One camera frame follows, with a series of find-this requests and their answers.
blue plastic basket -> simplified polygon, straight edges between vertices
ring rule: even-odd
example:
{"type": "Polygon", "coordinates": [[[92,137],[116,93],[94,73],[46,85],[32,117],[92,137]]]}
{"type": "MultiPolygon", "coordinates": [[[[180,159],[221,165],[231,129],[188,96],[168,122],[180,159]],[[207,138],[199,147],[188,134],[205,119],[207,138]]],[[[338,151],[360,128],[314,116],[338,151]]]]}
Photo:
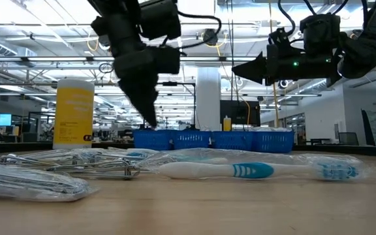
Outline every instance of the blue plastic basket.
{"type": "Polygon", "coordinates": [[[210,131],[177,131],[174,135],[174,149],[208,148],[210,131]]]}
{"type": "Polygon", "coordinates": [[[293,131],[257,131],[253,133],[253,151],[261,153],[289,153],[292,150],[293,145],[293,131]]]}
{"type": "Polygon", "coordinates": [[[178,132],[178,130],[168,130],[168,129],[162,129],[162,130],[157,130],[157,131],[164,131],[164,132],[167,132],[168,134],[170,134],[170,139],[173,140],[175,138],[175,134],[178,132]]]}
{"type": "Polygon", "coordinates": [[[213,140],[213,147],[216,149],[236,149],[251,151],[253,132],[214,131],[213,140]]]}
{"type": "Polygon", "coordinates": [[[170,150],[172,144],[172,132],[170,131],[133,131],[134,147],[153,149],[153,150],[170,150]]]}

wooden table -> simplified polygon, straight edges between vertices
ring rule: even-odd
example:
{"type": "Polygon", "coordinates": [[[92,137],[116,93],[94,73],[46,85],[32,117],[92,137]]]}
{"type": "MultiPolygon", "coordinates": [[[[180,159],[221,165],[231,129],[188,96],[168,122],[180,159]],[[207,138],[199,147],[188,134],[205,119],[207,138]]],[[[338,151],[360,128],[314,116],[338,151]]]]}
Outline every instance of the wooden table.
{"type": "Polygon", "coordinates": [[[376,157],[359,183],[313,180],[91,181],[73,203],[0,200],[0,235],[376,234],[376,157]]]}

metal tongs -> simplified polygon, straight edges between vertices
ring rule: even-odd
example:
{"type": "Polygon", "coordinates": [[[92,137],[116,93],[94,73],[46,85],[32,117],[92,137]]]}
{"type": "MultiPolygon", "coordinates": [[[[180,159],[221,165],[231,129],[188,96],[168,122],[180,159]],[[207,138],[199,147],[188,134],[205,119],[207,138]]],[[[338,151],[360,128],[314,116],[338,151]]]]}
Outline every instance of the metal tongs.
{"type": "Polygon", "coordinates": [[[0,197],[71,201],[92,192],[88,182],[81,179],[41,170],[0,165],[0,197]]]}
{"type": "Polygon", "coordinates": [[[10,153],[0,157],[0,165],[16,165],[55,173],[68,173],[76,177],[121,178],[129,180],[140,172],[133,162],[144,159],[127,156],[116,150],[74,149],[52,150],[26,155],[10,153]]]}

white toothbrush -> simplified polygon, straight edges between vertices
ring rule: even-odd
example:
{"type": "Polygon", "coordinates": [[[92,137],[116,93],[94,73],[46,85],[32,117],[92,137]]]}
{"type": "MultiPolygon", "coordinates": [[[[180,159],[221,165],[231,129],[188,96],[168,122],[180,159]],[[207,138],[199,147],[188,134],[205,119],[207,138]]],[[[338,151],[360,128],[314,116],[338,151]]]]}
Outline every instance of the white toothbrush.
{"type": "Polygon", "coordinates": [[[159,167],[159,173],[170,178],[192,179],[208,177],[236,177],[261,179],[281,175],[311,174],[322,180],[348,180],[359,173],[344,161],[296,166],[269,163],[206,164],[167,163],[159,167]]]}

yellow bottle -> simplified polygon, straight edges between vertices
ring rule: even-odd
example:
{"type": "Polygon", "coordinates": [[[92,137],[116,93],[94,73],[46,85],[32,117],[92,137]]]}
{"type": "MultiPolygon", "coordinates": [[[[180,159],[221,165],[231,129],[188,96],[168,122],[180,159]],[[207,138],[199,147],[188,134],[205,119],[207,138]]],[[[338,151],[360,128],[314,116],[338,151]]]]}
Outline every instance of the yellow bottle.
{"type": "Polygon", "coordinates": [[[231,131],[231,130],[232,130],[232,119],[226,116],[223,119],[223,131],[231,131]]]}

